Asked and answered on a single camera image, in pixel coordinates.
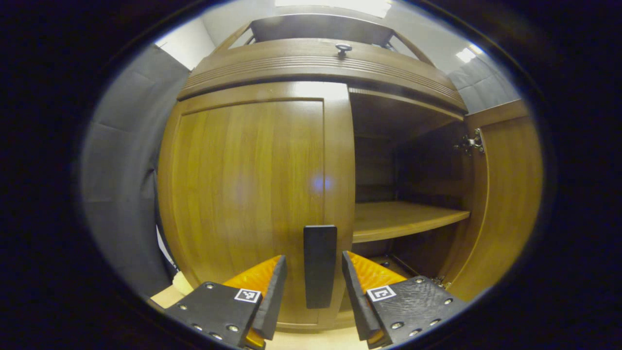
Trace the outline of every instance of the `wooden cabinet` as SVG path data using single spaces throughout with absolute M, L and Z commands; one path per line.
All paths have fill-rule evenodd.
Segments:
M 319 15 L 304 16 L 312 27 Z M 302 232 L 322 224 L 337 226 L 338 252 L 388 259 L 459 298 L 496 283 L 531 233 L 542 186 L 524 104 L 465 116 L 451 81 L 398 33 L 368 22 L 384 33 L 369 42 L 356 31 L 348 41 L 284 30 L 295 23 L 234 33 L 192 72 L 167 124 L 160 212 L 190 284 L 223 282 L 284 254 L 279 329 L 353 325 L 339 254 L 330 307 L 305 305 Z M 229 49 L 246 30 L 254 38 Z M 421 60 L 391 50 L 392 35 Z M 339 54 L 338 43 L 352 51 Z M 455 151 L 475 129 L 485 152 Z

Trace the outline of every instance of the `ceiling light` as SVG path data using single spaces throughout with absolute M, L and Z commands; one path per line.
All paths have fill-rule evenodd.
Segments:
M 478 55 L 479 55 L 479 54 L 483 54 L 483 53 L 484 53 L 484 52 L 483 52 L 483 51 L 482 51 L 479 47 L 477 47 L 475 44 L 471 44 L 471 45 L 469 45 L 469 46 L 468 46 L 468 48 L 469 48 L 469 49 L 471 49 L 471 51 L 473 51 L 474 53 L 476 53 L 476 54 L 478 54 Z
M 467 48 L 457 53 L 456 56 L 458 56 L 458 58 L 461 59 L 464 63 L 469 63 L 472 59 L 475 58 L 475 54 Z
M 274 5 L 340 7 L 384 18 L 391 8 L 391 0 L 274 0 Z

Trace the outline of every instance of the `wooden cabinet door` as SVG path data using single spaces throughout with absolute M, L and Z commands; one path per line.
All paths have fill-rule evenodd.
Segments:
M 480 129 L 485 153 L 473 150 L 471 217 L 458 231 L 443 282 L 471 300 L 497 283 L 522 252 L 536 223 L 544 179 L 536 126 L 522 100 L 465 117 L 471 137 Z
M 337 226 L 352 243 L 355 159 L 345 84 L 278 82 L 178 103 L 159 163 L 164 234 L 193 287 L 287 257 L 282 328 L 330 327 L 344 292 L 340 254 L 332 302 L 306 308 L 303 228 Z

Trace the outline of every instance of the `metal knob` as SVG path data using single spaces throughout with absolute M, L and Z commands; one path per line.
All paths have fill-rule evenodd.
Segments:
M 339 56 L 345 56 L 346 51 L 352 51 L 352 46 L 348 44 L 337 44 L 335 47 L 339 50 Z

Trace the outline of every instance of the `gray padded wall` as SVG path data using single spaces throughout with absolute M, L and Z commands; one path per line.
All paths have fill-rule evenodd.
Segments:
M 108 262 L 143 297 L 170 285 L 156 236 L 157 155 L 189 71 L 155 45 L 102 97 L 81 157 L 86 219 Z
M 448 76 L 465 101 L 469 113 L 476 113 L 520 98 L 509 80 L 485 54 L 477 55 Z

